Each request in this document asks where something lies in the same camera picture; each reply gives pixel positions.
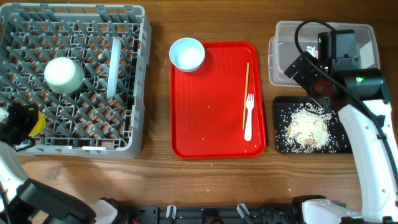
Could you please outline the small light blue bowl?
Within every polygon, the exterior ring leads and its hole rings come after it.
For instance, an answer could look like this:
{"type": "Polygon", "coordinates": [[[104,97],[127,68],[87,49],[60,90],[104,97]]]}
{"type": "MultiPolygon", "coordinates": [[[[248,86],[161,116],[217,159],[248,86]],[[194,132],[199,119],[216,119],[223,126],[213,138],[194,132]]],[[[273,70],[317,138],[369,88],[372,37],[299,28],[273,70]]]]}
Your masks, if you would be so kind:
{"type": "Polygon", "coordinates": [[[193,72],[205,59],[203,44],[191,37],[176,40],[170,47],[169,58],[174,67],[182,72],[193,72]]]}

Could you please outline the green bowl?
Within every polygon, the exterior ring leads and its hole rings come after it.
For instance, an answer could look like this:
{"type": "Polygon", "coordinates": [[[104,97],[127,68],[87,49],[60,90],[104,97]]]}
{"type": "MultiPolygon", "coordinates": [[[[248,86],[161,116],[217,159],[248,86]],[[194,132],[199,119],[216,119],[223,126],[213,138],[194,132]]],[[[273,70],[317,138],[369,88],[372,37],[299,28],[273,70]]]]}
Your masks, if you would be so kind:
{"type": "Polygon", "coordinates": [[[80,88],[85,72],[78,62],[67,57],[58,57],[46,65],[44,77],[53,92],[66,94],[80,88]]]}

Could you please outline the yellow plastic cup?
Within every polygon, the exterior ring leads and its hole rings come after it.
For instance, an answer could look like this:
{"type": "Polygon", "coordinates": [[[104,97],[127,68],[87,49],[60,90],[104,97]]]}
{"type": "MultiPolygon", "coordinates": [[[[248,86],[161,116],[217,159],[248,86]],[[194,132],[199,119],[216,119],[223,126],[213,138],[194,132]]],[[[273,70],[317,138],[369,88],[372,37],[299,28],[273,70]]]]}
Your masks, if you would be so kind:
{"type": "Polygon", "coordinates": [[[29,137],[40,134],[44,130],[44,127],[45,127],[45,118],[43,114],[40,111],[38,111],[38,121],[36,125],[33,127],[32,131],[29,133],[29,137]]]}

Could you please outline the white plastic fork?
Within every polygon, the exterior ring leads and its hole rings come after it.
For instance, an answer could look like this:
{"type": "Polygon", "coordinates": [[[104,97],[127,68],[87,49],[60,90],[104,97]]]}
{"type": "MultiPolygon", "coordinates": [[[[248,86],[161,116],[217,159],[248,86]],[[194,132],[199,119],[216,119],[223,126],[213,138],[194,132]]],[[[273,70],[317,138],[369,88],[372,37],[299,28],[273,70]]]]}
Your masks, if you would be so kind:
{"type": "Polygon", "coordinates": [[[246,126],[244,130],[244,139],[250,141],[252,139],[252,110],[254,109],[254,94],[248,94],[246,100],[246,126]]]}

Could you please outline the large light blue plate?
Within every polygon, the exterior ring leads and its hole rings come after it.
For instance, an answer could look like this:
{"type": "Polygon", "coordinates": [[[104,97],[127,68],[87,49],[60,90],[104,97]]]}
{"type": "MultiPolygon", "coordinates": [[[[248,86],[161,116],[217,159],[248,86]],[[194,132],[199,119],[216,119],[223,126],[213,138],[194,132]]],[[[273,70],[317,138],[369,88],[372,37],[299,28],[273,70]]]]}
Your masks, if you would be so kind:
{"type": "Polygon", "coordinates": [[[109,64],[108,85],[106,92],[107,98],[113,98],[116,95],[120,57],[121,57],[121,41],[119,37],[114,37],[111,49],[111,59],[109,64]]]}

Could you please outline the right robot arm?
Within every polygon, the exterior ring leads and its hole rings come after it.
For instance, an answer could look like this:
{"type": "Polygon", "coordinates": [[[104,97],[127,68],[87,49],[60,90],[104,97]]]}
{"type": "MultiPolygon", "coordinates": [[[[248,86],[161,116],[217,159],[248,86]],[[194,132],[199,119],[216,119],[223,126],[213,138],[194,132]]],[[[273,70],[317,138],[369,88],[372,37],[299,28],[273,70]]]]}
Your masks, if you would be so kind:
{"type": "Polygon", "coordinates": [[[348,136],[356,164],[362,209],[348,209],[319,199],[302,202],[305,223],[397,223],[397,143],[392,128],[391,95],[383,72],[358,68],[355,58],[320,65],[308,52],[284,72],[324,110],[333,110],[348,136]]]}

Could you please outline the wooden chopstick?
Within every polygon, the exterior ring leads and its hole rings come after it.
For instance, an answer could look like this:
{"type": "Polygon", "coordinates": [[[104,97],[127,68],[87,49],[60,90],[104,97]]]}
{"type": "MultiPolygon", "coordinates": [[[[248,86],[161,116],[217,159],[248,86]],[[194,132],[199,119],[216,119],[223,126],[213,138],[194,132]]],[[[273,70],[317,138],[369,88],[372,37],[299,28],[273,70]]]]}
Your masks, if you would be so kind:
{"type": "Polygon", "coordinates": [[[246,100],[248,95],[248,82],[249,82],[249,67],[250,63],[246,64],[246,79],[245,79],[245,89],[244,89],[244,106],[243,106],[243,129],[245,128],[246,119],[246,100]]]}

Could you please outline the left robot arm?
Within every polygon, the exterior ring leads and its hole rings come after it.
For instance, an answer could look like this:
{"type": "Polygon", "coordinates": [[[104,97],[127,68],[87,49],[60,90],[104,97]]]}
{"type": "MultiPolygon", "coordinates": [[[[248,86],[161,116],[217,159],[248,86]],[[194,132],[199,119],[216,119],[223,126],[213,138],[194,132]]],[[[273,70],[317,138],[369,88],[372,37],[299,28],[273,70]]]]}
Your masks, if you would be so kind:
{"type": "Polygon", "coordinates": [[[1,110],[1,223],[32,223],[38,212],[45,223],[119,223],[123,216],[113,201],[102,198],[92,205],[31,179],[22,168],[16,149],[39,125],[36,105],[12,103],[1,110]]]}

